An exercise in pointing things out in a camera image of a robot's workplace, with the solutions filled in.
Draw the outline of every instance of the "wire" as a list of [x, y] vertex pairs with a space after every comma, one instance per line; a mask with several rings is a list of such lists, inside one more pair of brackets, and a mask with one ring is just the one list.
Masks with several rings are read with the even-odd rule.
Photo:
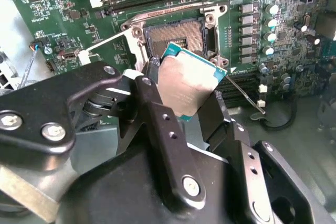
[[296, 96], [295, 92], [291, 92], [287, 94], [286, 96], [284, 95], [283, 97], [284, 100], [288, 100], [290, 102], [290, 118], [289, 120], [280, 126], [271, 126], [268, 124], [268, 121], [266, 119], [261, 119], [260, 120], [260, 125], [266, 130], [266, 131], [282, 131], [284, 129], [287, 129], [291, 127], [295, 121], [297, 112], [298, 112], [298, 99]]
[[19, 84], [19, 86], [17, 87], [17, 89], [21, 89], [23, 88], [25, 85], [26, 85], [26, 82], [27, 82], [27, 79], [28, 79], [28, 75], [29, 75], [29, 72], [30, 72], [30, 69], [32, 68], [32, 65], [33, 65], [33, 62], [34, 62], [34, 59], [35, 59], [35, 56], [37, 55], [37, 49], [38, 49], [38, 45], [35, 45], [33, 47], [35, 50], [33, 50], [33, 55], [29, 61], [29, 64], [25, 70], [25, 73], [23, 74], [23, 77], [22, 77], [22, 80], [21, 80], [21, 83]]

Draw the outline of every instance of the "metal lever arm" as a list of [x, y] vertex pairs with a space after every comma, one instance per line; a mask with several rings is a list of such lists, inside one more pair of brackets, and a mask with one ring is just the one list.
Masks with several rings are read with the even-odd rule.
[[[120, 79], [117, 70], [95, 62], [0, 97], [0, 114], [14, 114], [22, 122], [16, 129], [0, 130], [0, 162], [29, 169], [56, 169], [69, 157], [75, 143], [73, 125], [88, 97]], [[60, 125], [64, 136], [46, 139], [42, 129], [49, 124]]]
[[226, 158], [235, 170], [240, 195], [237, 218], [243, 223], [274, 223], [259, 154], [250, 147], [247, 131], [230, 118], [221, 94], [215, 91], [199, 109], [198, 117], [210, 151]]
[[174, 112], [162, 104], [155, 82], [147, 77], [135, 79], [138, 114], [126, 133], [120, 133], [117, 154], [124, 152], [132, 141], [143, 141], [145, 132], [161, 171], [161, 185], [165, 191], [166, 204], [173, 211], [176, 204], [184, 212], [202, 209], [206, 190], [187, 147]]
[[274, 211], [284, 223], [336, 223], [274, 146], [260, 141], [254, 148], [262, 158]]

